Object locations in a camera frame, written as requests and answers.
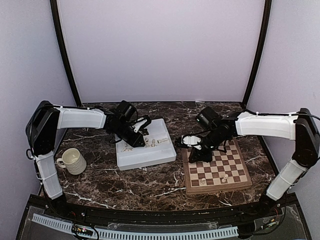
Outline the wooden chess board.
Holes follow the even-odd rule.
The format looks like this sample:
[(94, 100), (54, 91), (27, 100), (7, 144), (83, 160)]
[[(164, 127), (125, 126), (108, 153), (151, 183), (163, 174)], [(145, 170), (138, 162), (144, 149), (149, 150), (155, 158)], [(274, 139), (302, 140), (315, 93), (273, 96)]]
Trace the wooden chess board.
[[(226, 142), (226, 152), (212, 152), (211, 162), (189, 163), (191, 149), (182, 149), (182, 162), (187, 195), (211, 194), (250, 188), (252, 180), (235, 138)], [(222, 178), (228, 174), (227, 182)], [(200, 185), (205, 178), (206, 184)]]

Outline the white plastic divided tray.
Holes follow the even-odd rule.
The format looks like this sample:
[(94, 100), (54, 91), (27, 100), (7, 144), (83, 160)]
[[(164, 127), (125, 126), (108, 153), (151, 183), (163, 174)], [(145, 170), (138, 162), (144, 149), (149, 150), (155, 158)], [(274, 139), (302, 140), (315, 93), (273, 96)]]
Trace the white plastic divided tray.
[(116, 160), (119, 170), (144, 168), (176, 160), (170, 134), (162, 118), (152, 120), (146, 127), (148, 135), (143, 137), (144, 147), (132, 147), (125, 141), (116, 143)]

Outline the white chess piece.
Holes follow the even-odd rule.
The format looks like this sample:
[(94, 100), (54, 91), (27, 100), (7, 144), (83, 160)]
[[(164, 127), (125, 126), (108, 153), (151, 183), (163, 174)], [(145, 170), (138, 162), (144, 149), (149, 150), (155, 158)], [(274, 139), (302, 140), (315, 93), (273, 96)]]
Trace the white chess piece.
[(226, 183), (227, 180), (228, 180), (228, 177), (229, 177), (229, 175), (228, 175), (228, 174), (225, 174), (224, 177), (222, 178), (221, 182), (222, 182), (222, 183)]

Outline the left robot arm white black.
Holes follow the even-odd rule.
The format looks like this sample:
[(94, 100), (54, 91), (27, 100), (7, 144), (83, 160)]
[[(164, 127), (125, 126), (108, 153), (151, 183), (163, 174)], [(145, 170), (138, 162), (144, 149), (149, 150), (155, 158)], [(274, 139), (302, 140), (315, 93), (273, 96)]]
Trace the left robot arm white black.
[(152, 120), (148, 115), (138, 115), (138, 110), (125, 100), (112, 109), (101, 105), (54, 105), (48, 100), (39, 103), (25, 127), (29, 145), (26, 155), (34, 162), (36, 176), (45, 194), (53, 200), (50, 208), (58, 217), (67, 218), (71, 208), (59, 199), (64, 193), (54, 163), (56, 149), (62, 144), (61, 140), (56, 140), (57, 132), (64, 130), (67, 133), (69, 129), (105, 130), (133, 148), (144, 147), (143, 133)]

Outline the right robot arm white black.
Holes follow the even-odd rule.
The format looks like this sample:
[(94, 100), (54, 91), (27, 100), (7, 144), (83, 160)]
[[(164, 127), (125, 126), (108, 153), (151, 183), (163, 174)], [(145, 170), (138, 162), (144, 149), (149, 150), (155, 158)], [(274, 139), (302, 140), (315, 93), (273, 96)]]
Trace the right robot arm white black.
[(255, 205), (255, 213), (266, 217), (274, 210), (274, 202), (319, 161), (320, 132), (316, 118), (307, 108), (289, 113), (231, 111), (221, 116), (207, 107), (196, 117), (206, 135), (188, 134), (181, 143), (192, 148), (189, 161), (193, 163), (209, 162), (214, 150), (235, 137), (258, 136), (292, 142), (295, 147), (291, 158), (267, 187), (264, 199)]

